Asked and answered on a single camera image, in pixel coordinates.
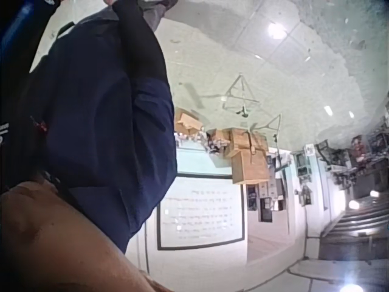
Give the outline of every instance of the cardboard box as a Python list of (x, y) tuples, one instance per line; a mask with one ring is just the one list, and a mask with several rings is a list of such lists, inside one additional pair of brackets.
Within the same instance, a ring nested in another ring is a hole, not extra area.
[(212, 141), (220, 141), (222, 144), (229, 144), (230, 143), (229, 130), (213, 129), (213, 130), (208, 131), (208, 134), (211, 135)]
[(269, 180), (266, 154), (257, 151), (252, 155), (250, 150), (240, 150), (232, 158), (232, 183), (259, 184)]
[(182, 124), (186, 129), (195, 129), (199, 131), (202, 128), (202, 123), (199, 120), (196, 120), (185, 113), (181, 114), (177, 123)]
[(258, 151), (268, 152), (269, 146), (266, 137), (258, 132), (249, 133), (244, 129), (231, 128), (230, 131), (230, 145), (226, 147), (224, 156), (231, 158), (243, 149), (250, 149), (251, 146)]
[(197, 134), (202, 127), (199, 119), (183, 108), (176, 108), (174, 115), (174, 130), (178, 133), (192, 136)]

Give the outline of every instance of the stairs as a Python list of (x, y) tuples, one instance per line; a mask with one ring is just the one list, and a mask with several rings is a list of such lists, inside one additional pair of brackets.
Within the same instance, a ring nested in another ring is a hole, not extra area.
[(389, 194), (357, 200), (359, 210), (345, 215), (320, 240), (319, 259), (374, 260), (388, 258)]

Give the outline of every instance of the hand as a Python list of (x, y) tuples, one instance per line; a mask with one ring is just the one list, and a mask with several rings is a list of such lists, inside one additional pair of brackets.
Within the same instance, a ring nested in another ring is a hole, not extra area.
[(108, 6), (112, 6), (116, 0), (103, 0), (105, 4), (107, 4)]

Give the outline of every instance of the skin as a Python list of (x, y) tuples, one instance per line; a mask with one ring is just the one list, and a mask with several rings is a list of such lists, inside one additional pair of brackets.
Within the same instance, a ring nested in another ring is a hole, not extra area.
[(4, 250), (28, 287), (76, 283), (95, 292), (169, 291), (142, 275), (47, 181), (14, 187), (1, 196), (1, 207)]

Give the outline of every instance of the person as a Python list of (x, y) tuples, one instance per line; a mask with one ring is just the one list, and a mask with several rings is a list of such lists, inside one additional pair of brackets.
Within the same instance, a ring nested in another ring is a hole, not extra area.
[(116, 19), (80, 22), (28, 77), (1, 145), (1, 274), (38, 291), (155, 286), (123, 253), (176, 177), (173, 103), (136, 0), (106, 3)]
[(18, 287), (2, 291), (171, 292), (133, 266), (47, 181), (22, 182), (1, 205), (2, 245), (19, 275)]
[(125, 252), (176, 177), (174, 108), (137, 1), (105, 2), (29, 77), (2, 145), (1, 183), (4, 192), (41, 175)]

